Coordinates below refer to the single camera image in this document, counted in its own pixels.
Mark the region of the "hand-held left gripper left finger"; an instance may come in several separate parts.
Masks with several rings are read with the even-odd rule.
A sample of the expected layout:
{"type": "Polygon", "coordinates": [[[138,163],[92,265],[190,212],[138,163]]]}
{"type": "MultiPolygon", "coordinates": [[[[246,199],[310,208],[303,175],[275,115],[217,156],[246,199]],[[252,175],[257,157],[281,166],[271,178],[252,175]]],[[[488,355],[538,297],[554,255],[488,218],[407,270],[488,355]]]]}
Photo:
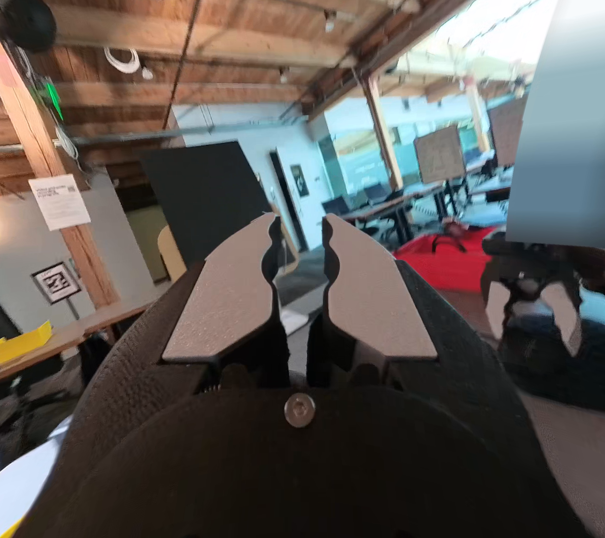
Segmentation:
{"type": "Polygon", "coordinates": [[[240,364],[261,387],[290,385],[289,347],[274,283],[282,242],[281,218],[262,214],[205,259],[162,353],[162,361],[240,364]]]}

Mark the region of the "handwritten notice board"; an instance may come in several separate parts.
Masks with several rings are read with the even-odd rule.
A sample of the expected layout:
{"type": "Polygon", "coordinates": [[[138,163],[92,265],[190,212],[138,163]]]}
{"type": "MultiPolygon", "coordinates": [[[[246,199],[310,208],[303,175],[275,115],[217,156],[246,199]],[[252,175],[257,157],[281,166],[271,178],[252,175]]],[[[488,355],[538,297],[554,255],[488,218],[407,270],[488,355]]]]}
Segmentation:
{"type": "Polygon", "coordinates": [[[529,95],[525,95],[488,110],[495,157],[499,167],[513,166],[516,161],[528,98],[529,95]]]}
{"type": "Polygon", "coordinates": [[[457,125],[415,138],[413,145],[423,184],[444,183],[465,176],[466,165],[457,125]]]}

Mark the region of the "yellow storage bin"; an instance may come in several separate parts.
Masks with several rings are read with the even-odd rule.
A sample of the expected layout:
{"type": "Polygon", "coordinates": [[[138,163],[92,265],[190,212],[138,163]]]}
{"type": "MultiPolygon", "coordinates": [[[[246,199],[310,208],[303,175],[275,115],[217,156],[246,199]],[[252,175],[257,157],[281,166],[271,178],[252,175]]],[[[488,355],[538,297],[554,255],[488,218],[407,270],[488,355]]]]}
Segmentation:
{"type": "Polygon", "coordinates": [[[44,322],[38,328],[10,339],[1,338],[1,365],[16,360],[45,345],[52,336],[52,325],[44,322]]]}

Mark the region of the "white panel stand base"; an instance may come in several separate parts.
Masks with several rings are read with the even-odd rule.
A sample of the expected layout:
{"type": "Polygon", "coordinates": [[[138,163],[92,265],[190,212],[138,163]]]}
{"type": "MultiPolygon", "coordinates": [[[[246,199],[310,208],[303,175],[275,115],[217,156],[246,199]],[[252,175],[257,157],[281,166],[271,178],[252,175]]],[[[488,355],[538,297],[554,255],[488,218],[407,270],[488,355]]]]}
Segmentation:
{"type": "Polygon", "coordinates": [[[310,321],[310,315],[308,313],[301,313],[288,308],[283,308],[279,315],[286,336],[291,336],[306,326],[310,321]]]}

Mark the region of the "dark door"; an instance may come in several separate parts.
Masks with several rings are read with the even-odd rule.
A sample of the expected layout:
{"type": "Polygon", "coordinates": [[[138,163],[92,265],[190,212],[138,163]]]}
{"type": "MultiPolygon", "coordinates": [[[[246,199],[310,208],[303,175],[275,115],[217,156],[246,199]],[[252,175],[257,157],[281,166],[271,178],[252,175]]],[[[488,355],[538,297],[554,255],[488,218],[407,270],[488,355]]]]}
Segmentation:
{"type": "Polygon", "coordinates": [[[268,155],[273,165],[278,186],[283,195],[285,206],[287,208],[287,213],[288,216],[290,216],[290,221],[298,241],[298,249],[300,252],[307,252],[308,244],[306,236],[304,234],[303,227],[299,219],[299,212],[295,205],[294,197],[287,182],[283,164],[281,162],[277,149],[271,150],[268,155]]]}

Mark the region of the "white paper notice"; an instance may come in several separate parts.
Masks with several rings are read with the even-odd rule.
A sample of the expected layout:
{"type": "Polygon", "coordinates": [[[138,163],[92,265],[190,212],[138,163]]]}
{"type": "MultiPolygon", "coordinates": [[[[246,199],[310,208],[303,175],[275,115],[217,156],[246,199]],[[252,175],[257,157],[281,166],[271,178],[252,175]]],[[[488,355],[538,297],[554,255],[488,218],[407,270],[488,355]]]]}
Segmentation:
{"type": "Polygon", "coordinates": [[[91,223],[91,217],[74,176],[29,179],[28,184],[49,231],[91,223]]]}

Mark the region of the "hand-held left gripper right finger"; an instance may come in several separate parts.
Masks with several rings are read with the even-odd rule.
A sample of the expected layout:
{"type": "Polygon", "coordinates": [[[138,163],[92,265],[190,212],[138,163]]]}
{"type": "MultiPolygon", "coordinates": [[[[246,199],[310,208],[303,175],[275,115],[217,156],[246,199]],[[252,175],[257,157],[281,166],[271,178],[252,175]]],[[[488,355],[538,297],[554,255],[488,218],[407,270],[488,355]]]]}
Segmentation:
{"type": "Polygon", "coordinates": [[[324,289],[307,343],[310,386],[381,383],[438,352],[394,257],[335,214],[322,221],[324,289]]]}

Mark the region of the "black and white tag sign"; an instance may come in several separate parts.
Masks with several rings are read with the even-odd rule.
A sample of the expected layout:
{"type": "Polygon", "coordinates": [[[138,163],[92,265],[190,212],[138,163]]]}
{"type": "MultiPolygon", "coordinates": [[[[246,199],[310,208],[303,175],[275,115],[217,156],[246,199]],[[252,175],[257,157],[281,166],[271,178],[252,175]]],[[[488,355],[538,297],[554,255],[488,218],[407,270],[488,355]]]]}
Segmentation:
{"type": "Polygon", "coordinates": [[[65,262],[57,262],[30,275],[46,302],[53,306],[80,293],[82,288],[65,262]]]}

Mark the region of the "long office desk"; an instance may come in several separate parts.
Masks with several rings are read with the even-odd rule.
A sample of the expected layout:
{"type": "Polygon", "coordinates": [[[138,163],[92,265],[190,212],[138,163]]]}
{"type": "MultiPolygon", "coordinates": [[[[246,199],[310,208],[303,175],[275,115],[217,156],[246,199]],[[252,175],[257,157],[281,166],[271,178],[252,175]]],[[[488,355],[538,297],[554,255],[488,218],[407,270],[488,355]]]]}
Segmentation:
{"type": "Polygon", "coordinates": [[[366,206],[353,210],[339,217],[348,223],[372,221],[384,218],[387,215],[395,217],[395,231],[399,245],[402,246],[414,238],[411,223],[406,217],[406,207],[416,200],[432,196],[435,202],[435,210],[439,220],[448,215],[445,195],[450,193],[451,188],[448,181],[435,182],[431,184],[415,184],[405,189],[403,193],[390,201],[384,201],[374,206],[366,206]]]}

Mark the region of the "black round speaker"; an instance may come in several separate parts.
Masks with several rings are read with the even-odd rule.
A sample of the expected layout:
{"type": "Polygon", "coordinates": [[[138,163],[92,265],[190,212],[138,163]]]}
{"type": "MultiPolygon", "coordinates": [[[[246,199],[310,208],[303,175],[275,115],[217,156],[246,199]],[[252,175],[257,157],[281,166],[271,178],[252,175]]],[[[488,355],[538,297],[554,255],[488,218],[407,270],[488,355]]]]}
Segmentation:
{"type": "Polygon", "coordinates": [[[1,39],[33,53],[56,42],[55,17],[43,0],[1,0],[1,39]]]}

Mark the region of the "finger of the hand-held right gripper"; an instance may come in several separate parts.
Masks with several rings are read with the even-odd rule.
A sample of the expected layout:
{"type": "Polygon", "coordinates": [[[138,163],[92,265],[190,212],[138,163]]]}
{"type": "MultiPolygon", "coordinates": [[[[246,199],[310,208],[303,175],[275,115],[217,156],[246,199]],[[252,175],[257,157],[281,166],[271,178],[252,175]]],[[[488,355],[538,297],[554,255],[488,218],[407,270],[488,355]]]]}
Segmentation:
{"type": "Polygon", "coordinates": [[[579,311],[564,285],[547,285],[541,299],[552,309],[553,317],[561,333],[563,345],[571,357],[576,357],[583,341],[579,311]]]}
{"type": "Polygon", "coordinates": [[[503,337],[506,323],[506,307],[510,301],[510,290],[500,282],[491,282],[488,290],[486,316],[496,341],[503,337]]]}

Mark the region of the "wooden office desk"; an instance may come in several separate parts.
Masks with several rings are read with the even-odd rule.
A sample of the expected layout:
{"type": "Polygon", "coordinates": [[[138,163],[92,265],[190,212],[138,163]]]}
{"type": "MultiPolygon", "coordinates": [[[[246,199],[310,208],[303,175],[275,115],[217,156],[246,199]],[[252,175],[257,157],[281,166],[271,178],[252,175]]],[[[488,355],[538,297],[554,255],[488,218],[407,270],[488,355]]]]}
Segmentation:
{"type": "Polygon", "coordinates": [[[92,315],[72,322],[58,330],[53,330],[45,343],[11,359],[1,362],[1,380],[6,380],[43,360],[47,360],[68,349],[84,343],[98,331],[111,328],[117,322],[144,312],[154,302],[154,298],[133,298],[120,300],[102,307],[92,315]]]}

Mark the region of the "wooden support post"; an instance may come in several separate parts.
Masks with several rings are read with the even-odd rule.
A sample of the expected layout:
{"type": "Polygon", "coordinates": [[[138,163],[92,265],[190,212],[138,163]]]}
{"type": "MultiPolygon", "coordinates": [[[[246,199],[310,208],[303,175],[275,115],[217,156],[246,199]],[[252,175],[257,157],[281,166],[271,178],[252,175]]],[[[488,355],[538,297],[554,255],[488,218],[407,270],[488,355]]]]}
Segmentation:
{"type": "MultiPolygon", "coordinates": [[[[1,46],[1,101],[36,178],[67,174],[38,106],[4,46],[1,46]]],[[[89,224],[60,230],[96,309],[119,300],[89,224]]]]}
{"type": "Polygon", "coordinates": [[[365,76],[362,79],[361,87],[373,120],[374,132],[389,178],[389,185],[392,191],[402,190],[404,187],[403,179],[397,163],[393,142],[390,138],[389,128],[384,120],[377,77],[375,75],[365,76]]]}

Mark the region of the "red storage bin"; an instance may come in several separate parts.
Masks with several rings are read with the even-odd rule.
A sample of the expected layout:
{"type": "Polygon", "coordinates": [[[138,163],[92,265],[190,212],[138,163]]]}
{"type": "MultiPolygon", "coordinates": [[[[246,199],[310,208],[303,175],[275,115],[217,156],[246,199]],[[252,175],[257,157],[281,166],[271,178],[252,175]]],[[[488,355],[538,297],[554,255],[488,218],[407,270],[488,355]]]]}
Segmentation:
{"type": "Polygon", "coordinates": [[[420,235],[392,254],[406,262],[435,290],[478,295],[490,257],[482,242],[496,227],[450,224],[439,233],[420,235]]]}

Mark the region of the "green exit sign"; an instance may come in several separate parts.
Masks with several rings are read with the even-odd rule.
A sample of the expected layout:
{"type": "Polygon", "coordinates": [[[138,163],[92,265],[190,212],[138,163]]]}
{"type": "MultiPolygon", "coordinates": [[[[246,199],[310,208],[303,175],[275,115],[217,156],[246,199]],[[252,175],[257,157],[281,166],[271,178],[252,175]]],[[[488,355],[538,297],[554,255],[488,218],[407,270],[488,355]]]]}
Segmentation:
{"type": "Polygon", "coordinates": [[[39,85],[39,92],[42,100],[53,113],[54,117],[57,118],[59,122],[64,122],[59,94],[55,84],[48,77],[42,78],[39,85]]]}

